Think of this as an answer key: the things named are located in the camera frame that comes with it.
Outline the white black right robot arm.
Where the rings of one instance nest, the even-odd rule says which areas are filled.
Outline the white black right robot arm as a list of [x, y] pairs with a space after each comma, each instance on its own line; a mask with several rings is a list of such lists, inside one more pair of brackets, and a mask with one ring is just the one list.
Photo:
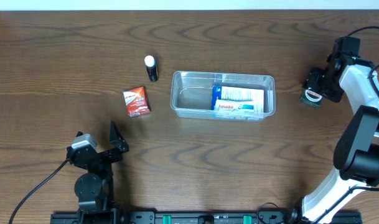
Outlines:
[[377, 66], [353, 50], [330, 54], [325, 69], [313, 69], [304, 86], [338, 102], [349, 99], [353, 118], [339, 139], [334, 167], [322, 183], [304, 196], [290, 223], [331, 223], [334, 215], [355, 196], [379, 192], [379, 82]]

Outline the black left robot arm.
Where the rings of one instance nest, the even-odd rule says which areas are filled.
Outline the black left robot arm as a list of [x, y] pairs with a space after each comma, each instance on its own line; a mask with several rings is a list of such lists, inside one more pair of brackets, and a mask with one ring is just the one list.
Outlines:
[[126, 214], [115, 205], [112, 164], [123, 159], [128, 143], [114, 121], [110, 124], [110, 144], [113, 148], [97, 152], [97, 143], [90, 134], [77, 133], [67, 148], [67, 160], [87, 171], [75, 182], [78, 197], [79, 223], [126, 223]]

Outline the white Panadol box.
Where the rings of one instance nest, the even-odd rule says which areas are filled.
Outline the white Panadol box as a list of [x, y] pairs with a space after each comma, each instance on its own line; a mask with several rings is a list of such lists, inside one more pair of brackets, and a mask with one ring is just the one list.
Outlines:
[[252, 113], [255, 110], [254, 107], [253, 101], [216, 100], [213, 109], [222, 112]]

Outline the green round-logo box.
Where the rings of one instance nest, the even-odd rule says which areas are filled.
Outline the green round-logo box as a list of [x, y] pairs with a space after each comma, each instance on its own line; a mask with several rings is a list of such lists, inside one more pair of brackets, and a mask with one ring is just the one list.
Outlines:
[[318, 108], [322, 101], [322, 95], [308, 89], [303, 89], [299, 101], [314, 108]]

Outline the large blue white medicine box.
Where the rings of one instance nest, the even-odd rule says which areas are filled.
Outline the large blue white medicine box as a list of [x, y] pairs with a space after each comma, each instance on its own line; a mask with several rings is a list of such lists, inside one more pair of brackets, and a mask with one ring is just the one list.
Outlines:
[[264, 113], [263, 90], [230, 86], [214, 86], [212, 93], [212, 110], [214, 110], [213, 108], [216, 100], [253, 101], [255, 103], [255, 110], [252, 113]]

